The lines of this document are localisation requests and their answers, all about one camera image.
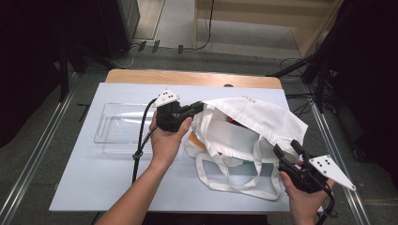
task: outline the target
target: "wire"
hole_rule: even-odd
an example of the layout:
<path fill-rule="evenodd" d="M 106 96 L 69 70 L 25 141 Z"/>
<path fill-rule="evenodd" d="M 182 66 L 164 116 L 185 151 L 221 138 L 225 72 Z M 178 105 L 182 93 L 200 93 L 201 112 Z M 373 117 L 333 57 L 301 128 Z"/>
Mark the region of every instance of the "wire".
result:
<path fill-rule="evenodd" d="M 187 48 L 187 49 L 184 49 L 184 50 L 201 51 L 209 43 L 210 38 L 211 38 L 211 22 L 212 22 L 212 19 L 213 19 L 213 9 L 214 9 L 214 0 L 211 1 L 210 19 L 209 19 L 209 22 L 208 22 L 208 38 L 207 38 L 206 44 L 203 45 L 202 47 L 199 47 L 199 48 L 196 48 L 196 49 Z"/>
<path fill-rule="evenodd" d="M 97 214 L 96 214 L 96 216 L 93 218 L 93 220 L 91 221 L 91 225 L 94 225 L 94 224 L 96 224 L 96 222 L 97 222 L 97 219 L 99 219 L 99 217 L 100 217 L 100 214 L 101 214 L 101 212 L 98 212 Z"/>
<path fill-rule="evenodd" d="M 138 44 L 138 43 L 134 43 L 134 44 L 131 45 L 130 52 L 129 52 L 130 57 L 131 57 L 131 62 L 130 62 L 128 65 L 122 66 L 122 65 L 118 64 L 117 62 L 115 62 L 113 59 L 111 59 L 111 61 L 112 61 L 114 64 L 116 64 L 117 66 L 121 67 L 121 68 L 128 68 L 128 67 L 131 66 L 132 63 L 134 62 L 134 58 L 132 57 L 132 50 L 135 49 L 135 48 L 137 48 L 137 47 L 139 47 L 139 46 L 140 46 L 140 44 Z"/>
<path fill-rule="evenodd" d="M 333 194 L 331 193 L 331 188 L 328 185 L 328 183 L 326 183 L 324 186 L 317 180 L 315 179 L 315 177 L 313 177 L 312 174 L 308 173 L 309 177 L 315 181 L 329 196 L 330 201 L 329 201 L 329 205 L 328 207 L 325 209 L 324 214 L 322 215 L 322 217 L 316 222 L 316 225 L 321 225 L 325 222 L 325 220 L 332 216 L 332 212 L 333 212 L 333 208 L 334 208 L 334 204 L 335 204 L 335 200 L 333 197 Z"/>
<path fill-rule="evenodd" d="M 132 181 L 131 183 L 134 183 L 134 181 L 137 179 L 137 172 L 138 172 L 138 165 L 140 163 L 140 157 L 143 155 L 143 149 L 144 145 L 146 142 L 149 140 L 150 135 L 153 133 L 153 131 L 158 127 L 154 126 L 152 130 L 149 131 L 149 133 L 146 135 L 144 139 L 144 143 L 142 143 L 143 139 L 143 133 L 144 133 L 144 124 L 146 120 L 146 115 L 149 111 L 149 107 L 156 101 L 156 98 L 153 98 L 146 106 L 144 114 L 143 114 L 143 119 L 141 121 L 141 127 L 140 127 L 140 134 L 138 136 L 138 143 L 137 143 L 137 151 L 132 155 L 134 158 L 134 170 L 132 171 Z"/>

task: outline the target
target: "finger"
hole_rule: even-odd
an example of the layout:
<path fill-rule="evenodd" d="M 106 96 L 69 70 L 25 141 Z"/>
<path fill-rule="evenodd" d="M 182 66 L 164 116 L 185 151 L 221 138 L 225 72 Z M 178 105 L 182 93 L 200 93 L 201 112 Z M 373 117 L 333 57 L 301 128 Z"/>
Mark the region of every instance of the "finger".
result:
<path fill-rule="evenodd" d="M 332 189 L 335 182 L 332 179 L 328 179 L 328 181 L 326 183 L 329 185 L 330 189 Z"/>
<path fill-rule="evenodd" d="M 280 172 L 280 176 L 286 190 L 290 189 L 293 186 L 293 182 L 292 179 L 290 179 L 290 176 L 286 172 Z"/>
<path fill-rule="evenodd" d="M 296 164 L 298 164 L 300 167 L 304 166 L 304 162 L 301 161 L 301 160 L 298 160 L 298 161 L 296 162 Z"/>
<path fill-rule="evenodd" d="M 152 122 L 151 122 L 150 125 L 149 125 L 149 130 L 152 130 L 152 128 L 156 125 L 156 115 L 157 115 L 157 114 L 158 114 L 157 111 L 155 111 L 155 112 L 153 113 Z"/>
<path fill-rule="evenodd" d="M 187 132 L 188 130 L 190 130 L 191 127 L 191 123 L 192 123 L 192 117 L 188 117 L 184 120 L 184 122 L 182 122 L 181 126 L 178 129 L 178 135 L 182 138 Z"/>

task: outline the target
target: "human hand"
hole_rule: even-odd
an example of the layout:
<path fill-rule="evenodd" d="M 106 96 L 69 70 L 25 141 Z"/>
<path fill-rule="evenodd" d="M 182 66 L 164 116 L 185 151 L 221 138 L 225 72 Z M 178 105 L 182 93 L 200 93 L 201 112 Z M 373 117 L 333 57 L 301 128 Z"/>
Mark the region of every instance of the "human hand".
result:
<path fill-rule="evenodd" d="M 156 125 L 156 112 L 152 118 L 149 129 L 152 130 Z M 178 153 L 181 140 L 190 129 L 192 118 L 188 117 L 181 124 L 178 132 L 164 131 L 160 127 L 155 129 L 151 136 L 153 158 L 152 165 L 161 166 L 163 169 L 169 168 Z"/>
<path fill-rule="evenodd" d="M 289 196 L 290 212 L 294 224 L 314 224 L 316 212 L 323 204 L 328 194 L 324 190 L 319 190 L 312 194 L 301 191 L 295 187 L 289 175 L 286 172 L 280 172 L 285 191 Z M 327 181 L 330 188 L 333 187 L 334 181 Z"/>

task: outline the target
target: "black cable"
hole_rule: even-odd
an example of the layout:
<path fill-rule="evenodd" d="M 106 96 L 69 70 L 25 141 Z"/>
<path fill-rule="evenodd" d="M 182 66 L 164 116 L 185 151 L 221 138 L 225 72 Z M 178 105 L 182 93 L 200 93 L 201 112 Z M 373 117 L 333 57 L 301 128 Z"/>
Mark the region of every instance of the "black cable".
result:
<path fill-rule="evenodd" d="M 143 114 L 143 119 L 141 121 L 141 127 L 140 127 L 140 134 L 138 136 L 138 143 L 137 143 L 137 151 L 132 155 L 134 158 L 134 170 L 132 171 L 132 181 L 131 183 L 134 183 L 134 181 L 137 179 L 137 172 L 138 172 L 138 165 L 140 163 L 140 157 L 143 155 L 143 148 L 147 140 L 149 139 L 150 135 L 152 132 L 157 128 L 155 126 L 145 137 L 145 142 L 142 144 L 142 139 L 143 139 L 143 132 L 144 132 L 144 125 L 145 125 L 145 120 L 146 120 L 146 115 L 149 111 L 149 107 L 156 101 L 156 98 L 153 98 L 148 105 L 145 108 L 144 114 Z"/>
<path fill-rule="evenodd" d="M 213 19 L 213 9 L 214 9 L 214 0 L 211 1 L 210 19 L 209 19 L 209 22 L 208 22 L 208 38 L 207 38 L 206 44 L 203 45 L 202 47 L 199 47 L 199 48 L 196 48 L 196 49 L 188 48 L 188 49 L 184 49 L 184 50 L 201 51 L 209 43 L 210 38 L 211 38 L 211 22 L 212 22 L 212 19 Z"/>
<path fill-rule="evenodd" d="M 100 217 L 100 214 L 101 214 L 101 212 L 98 212 L 97 214 L 96 214 L 96 216 L 93 218 L 93 220 L 91 221 L 91 225 L 94 225 L 94 224 L 96 224 L 96 222 L 97 222 L 97 219 L 99 219 L 99 217 Z"/>
<path fill-rule="evenodd" d="M 323 186 L 317 179 L 315 179 L 310 173 L 308 173 L 309 177 L 316 182 L 321 188 L 322 190 L 324 190 L 328 196 L 329 196 L 329 205 L 328 207 L 324 210 L 324 214 L 322 215 L 322 217 L 316 222 L 316 225 L 322 225 L 325 220 L 331 216 L 332 212 L 333 212 L 333 208 L 334 208 L 334 204 L 335 204 L 335 200 L 333 197 L 333 194 L 331 193 L 331 188 L 328 185 L 328 183 L 326 183 L 326 186 Z"/>

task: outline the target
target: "wooden table edge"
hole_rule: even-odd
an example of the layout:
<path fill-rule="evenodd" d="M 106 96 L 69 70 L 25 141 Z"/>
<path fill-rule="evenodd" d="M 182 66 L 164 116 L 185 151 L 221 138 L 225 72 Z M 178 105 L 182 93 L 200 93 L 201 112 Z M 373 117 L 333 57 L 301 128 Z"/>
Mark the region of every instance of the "wooden table edge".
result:
<path fill-rule="evenodd" d="M 231 84 L 235 87 L 282 89 L 281 81 L 274 77 L 156 69 L 112 69 L 109 71 L 105 82 L 199 86 Z"/>

